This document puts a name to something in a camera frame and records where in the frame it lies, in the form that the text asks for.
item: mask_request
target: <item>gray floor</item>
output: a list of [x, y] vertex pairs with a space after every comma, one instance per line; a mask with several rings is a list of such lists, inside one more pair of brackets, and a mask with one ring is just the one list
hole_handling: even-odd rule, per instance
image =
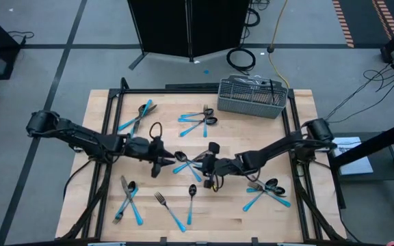
[[[332, 1], [314, 4], [291, 0], [281, 20], [276, 43], [345, 44]], [[29, 44], [65, 44], [81, 0], [0, 0], [0, 25], [7, 31], [34, 31]], [[281, 0], [273, 0], [261, 12], [261, 24], [252, 28], [246, 43], [266, 43], [272, 37]], [[137, 37], [126, 1], [88, 0], [75, 44], [135, 44]], [[32, 111], [44, 107], [62, 51], [22, 50], [12, 78], [0, 81], [0, 226], [31, 139], [25, 125]], [[276, 79], [264, 49], [251, 49], [257, 57], [253, 75]], [[52, 110], [80, 124], [89, 91], [118, 87], [126, 77], [131, 88], [163, 88], [167, 83], [211, 83], [237, 72], [226, 63], [226, 51], [186, 59], [149, 54], [131, 71], [127, 67], [140, 54], [137, 49], [71, 50]], [[248, 57], [234, 55], [237, 63]], [[366, 69], [381, 69], [379, 51], [362, 49], [278, 49], [273, 55], [291, 86], [312, 89], [319, 116], [326, 116], [346, 96], [365, 82]], [[369, 84], [332, 118], [338, 120], [380, 100], [379, 82]], [[383, 131], [394, 126], [394, 89], [377, 107], [333, 124], [334, 132]], [[25, 190], [6, 243], [51, 240], [55, 235], [62, 189], [69, 177], [74, 154], [66, 144], [40, 142]], [[394, 182], [344, 185], [347, 209], [342, 211], [348, 228], [362, 241], [394, 240]]]

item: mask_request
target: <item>gray plastic basket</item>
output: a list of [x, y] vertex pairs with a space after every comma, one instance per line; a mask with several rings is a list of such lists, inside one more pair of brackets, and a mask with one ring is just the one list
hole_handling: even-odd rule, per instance
[[287, 104], [287, 94], [281, 82], [231, 75], [220, 81], [217, 109], [275, 119]]

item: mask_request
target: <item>black metal frame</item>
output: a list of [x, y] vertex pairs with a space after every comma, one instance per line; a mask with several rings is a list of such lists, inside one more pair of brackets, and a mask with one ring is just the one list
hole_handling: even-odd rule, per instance
[[[109, 121], [111, 120], [111, 106], [115, 98], [118, 98], [118, 104], [115, 111], [114, 116], [114, 127], [113, 132], [117, 132], [118, 124], [120, 121], [120, 115], [122, 111], [122, 102], [124, 99], [125, 94], [217, 94], [218, 90], [216, 88], [206, 88], [206, 89], [154, 89], [154, 90], [130, 90], [129, 86], [125, 82], [124, 79], [121, 80], [121, 88], [120, 89], [110, 89], [109, 94], [107, 97], [107, 104], [105, 110], [105, 118], [103, 120], [103, 128], [102, 133], [107, 133], [107, 126], [109, 125]], [[296, 101], [294, 98], [293, 90], [290, 89], [289, 91], [289, 102], [291, 105], [291, 112], [293, 114], [293, 121], [296, 130], [300, 130], [300, 122], [298, 117], [298, 111], [296, 107]], [[284, 124], [285, 134], [290, 134], [290, 125], [289, 125], [289, 117], [287, 115], [287, 110], [284, 109], [282, 112], [282, 119]], [[336, 234], [332, 227], [327, 223], [324, 219], [323, 215], [318, 211], [315, 207], [315, 198], [313, 193], [313, 187], [311, 183], [311, 175], [309, 174], [309, 169], [307, 167], [304, 168], [304, 177], [306, 183], [306, 190], [303, 189], [302, 183], [300, 182], [300, 176], [298, 173], [298, 160], [294, 154], [294, 151], [289, 151], [289, 160], [291, 164], [291, 173], [293, 175], [293, 185], [295, 188], [295, 197], [297, 202], [297, 207], [299, 211], [299, 220], [300, 220], [300, 227], [302, 230], [302, 238], [303, 243], [305, 244], [314, 244], [314, 245], [353, 245], [353, 246], [379, 246], [374, 244], [366, 244], [366, 243], [352, 243], [349, 241], [345, 241], [342, 237]], [[111, 171], [111, 165], [106, 166], [106, 172]], [[97, 189], [97, 183], [99, 181], [99, 176], [101, 172], [101, 164], [96, 163], [94, 168], [94, 173], [92, 177], [91, 189], [89, 194], [88, 203], [92, 201], [92, 198], [95, 195], [95, 191]], [[107, 178], [107, 186], [109, 186], [109, 179], [110, 176], [105, 176]], [[88, 243], [97, 243], [100, 242], [101, 239], [101, 231], [103, 229], [103, 221], [105, 215], [105, 207], [107, 201], [107, 190], [104, 192], [103, 197], [100, 200], [99, 210], [98, 210], [98, 219], [96, 221], [96, 228], [95, 234], [93, 238], [88, 238], [89, 229], [90, 229], [90, 218], [87, 220], [86, 224], [83, 227], [83, 232], [81, 234], [81, 238], [78, 239], [64, 239], [64, 240], [56, 240], [51, 242], [41, 242], [41, 243], [28, 243], [22, 244], [24, 246], [39, 246], [39, 245], [87, 245]], [[313, 216], [313, 225], [314, 231], [316, 234], [316, 238], [310, 238], [308, 233], [308, 224], [306, 222], [306, 215], [304, 211], [304, 203], [311, 209], [312, 216]], [[327, 235], [331, 238], [331, 240], [324, 240], [321, 235], [321, 228], [327, 232]], [[167, 245], [167, 238], [163, 237], [160, 238], [159, 242], [126, 242], [126, 245]], [[210, 242], [203, 242], [203, 243], [192, 243], [195, 245], [250, 245], [250, 243], [210, 243]], [[190, 243], [168, 243], [168, 245], [190, 245]], [[276, 245], [276, 243], [259, 243], [258, 238], [251, 238], [251, 245], [258, 246], [258, 245]]]

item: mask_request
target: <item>wooden table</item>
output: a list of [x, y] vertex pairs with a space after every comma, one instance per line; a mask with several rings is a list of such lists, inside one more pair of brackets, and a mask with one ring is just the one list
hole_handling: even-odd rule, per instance
[[[84, 127], [101, 131], [107, 93], [107, 90], [91, 91], [83, 121]], [[179, 115], [201, 111], [204, 104], [216, 109], [216, 94], [126, 94], [120, 124], [137, 116], [137, 108], [145, 104], [148, 99], [152, 99], [158, 106], [141, 121], [138, 136], [149, 138], [150, 126], [159, 121], [163, 126], [162, 139], [166, 150], [170, 152], [182, 150], [190, 158], [207, 150], [210, 141], [217, 142], [221, 146], [219, 158], [233, 158], [235, 153], [259, 150], [285, 136], [281, 117], [271, 120], [215, 110], [215, 117], [219, 122], [216, 126], [208, 126], [208, 137], [202, 136], [202, 126], [185, 137], [179, 137], [181, 131], [192, 125], [178, 123]], [[310, 90], [295, 90], [295, 99], [300, 123], [317, 117]], [[292, 120], [290, 124], [291, 129], [294, 129]], [[76, 154], [73, 172], [86, 160], [85, 154]], [[317, 153], [317, 160], [328, 163], [325, 154]], [[223, 188], [214, 193], [210, 189], [204, 189], [202, 182], [196, 182], [189, 169], [173, 174], [172, 170], [180, 164], [163, 167], [157, 178], [151, 178], [151, 164], [125, 156], [120, 158], [112, 169], [101, 240], [158, 242], [161, 236], [166, 236], [168, 242], [250, 242], [252, 237], [258, 237], [259, 242], [263, 243], [303, 241], [287, 154], [268, 161], [262, 168], [260, 179], [279, 179], [279, 185], [287, 190], [287, 200], [291, 202], [291, 208], [286, 208], [275, 199], [263, 195], [248, 212], [244, 212], [243, 206], [256, 195], [256, 193], [246, 193], [248, 182], [246, 178], [226, 176]], [[69, 184], [56, 236], [65, 234], [86, 207], [93, 169], [94, 165], [88, 166]], [[312, 164], [310, 171], [318, 209], [334, 229], [341, 236], [345, 236], [330, 170]], [[120, 183], [121, 175], [125, 175], [128, 181], [136, 181], [140, 188], [134, 201], [144, 219], [144, 225], [136, 224], [130, 207], [125, 210], [119, 224], [112, 223], [116, 211], [125, 199]], [[197, 195], [194, 197], [192, 225], [186, 225], [189, 207], [188, 187], [192, 183], [197, 185]], [[186, 225], [187, 232], [182, 233], [178, 229], [165, 207], [155, 199], [153, 194], [156, 191], [163, 194], [168, 206]], [[309, 234], [314, 238], [311, 214], [306, 206], [305, 208]], [[92, 216], [90, 236], [94, 234], [96, 216], [95, 211]]]

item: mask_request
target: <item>knife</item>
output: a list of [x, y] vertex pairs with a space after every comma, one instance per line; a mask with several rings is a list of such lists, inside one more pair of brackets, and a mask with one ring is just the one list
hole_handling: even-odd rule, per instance
[[130, 201], [133, 212], [135, 213], [136, 222], [140, 226], [144, 223], [144, 221], [142, 220], [141, 215], [137, 211], [135, 203], [133, 203], [133, 198], [131, 197], [129, 187], [128, 187], [127, 181], [124, 178], [124, 176], [121, 176], [121, 185], [122, 185], [122, 188], [124, 189], [124, 192], [126, 193], [127, 199], [129, 199], [129, 201]]

